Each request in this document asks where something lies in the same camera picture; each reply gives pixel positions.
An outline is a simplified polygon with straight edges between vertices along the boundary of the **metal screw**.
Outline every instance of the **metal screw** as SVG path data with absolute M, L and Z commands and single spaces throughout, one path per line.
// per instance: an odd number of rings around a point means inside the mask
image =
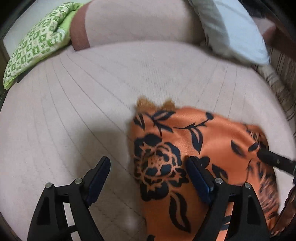
M 74 182 L 75 184 L 80 184 L 82 183 L 82 178 L 76 178 Z
M 218 184 L 221 184 L 221 183 L 223 183 L 223 180 L 221 178 L 217 177 L 215 179 L 215 182 L 218 183 Z
M 45 187 L 48 189 L 48 188 L 51 188 L 52 187 L 52 183 L 47 183 L 45 184 Z
M 250 189 L 250 188 L 252 187 L 252 185 L 249 184 L 249 183 L 245 183 L 244 186 L 245 186 L 246 188 L 248 188 L 248 189 Z

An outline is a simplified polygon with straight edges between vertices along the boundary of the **orange satin cloth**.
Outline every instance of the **orange satin cloth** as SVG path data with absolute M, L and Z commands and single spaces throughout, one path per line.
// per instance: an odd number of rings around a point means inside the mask
M 131 125 L 135 177 L 140 181 L 143 215 L 149 241 L 192 241 L 208 206 L 202 203 L 185 170 L 188 156 L 197 156 L 214 177 L 233 185 L 252 184 L 271 230 L 279 208 L 272 167 L 257 158 L 268 148 L 257 126 L 232 122 L 218 115 L 181 108 L 148 110 Z M 227 233 L 233 205 L 217 238 Z

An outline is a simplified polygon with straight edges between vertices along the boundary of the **brown furry ear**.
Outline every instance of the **brown furry ear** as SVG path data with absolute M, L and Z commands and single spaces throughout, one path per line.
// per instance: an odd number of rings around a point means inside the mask
M 162 107 L 156 106 L 153 102 L 148 100 L 146 97 L 140 97 L 137 101 L 137 112 L 145 112 L 148 110 L 176 110 L 174 102 L 172 99 L 166 100 Z

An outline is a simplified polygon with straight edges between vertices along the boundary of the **white pillow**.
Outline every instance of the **white pillow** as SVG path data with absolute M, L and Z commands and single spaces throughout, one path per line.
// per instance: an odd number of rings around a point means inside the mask
M 238 0 L 189 0 L 199 14 L 208 45 L 226 58 L 244 64 L 268 64 L 260 31 Z

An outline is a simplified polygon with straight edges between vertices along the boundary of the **green and white checkered fabric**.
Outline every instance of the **green and white checkered fabric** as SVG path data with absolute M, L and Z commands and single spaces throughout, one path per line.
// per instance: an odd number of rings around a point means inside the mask
M 70 41 L 71 20 L 81 6 L 75 2 L 64 3 L 27 33 L 6 66 L 3 79 L 5 89 L 11 87 L 19 74 Z

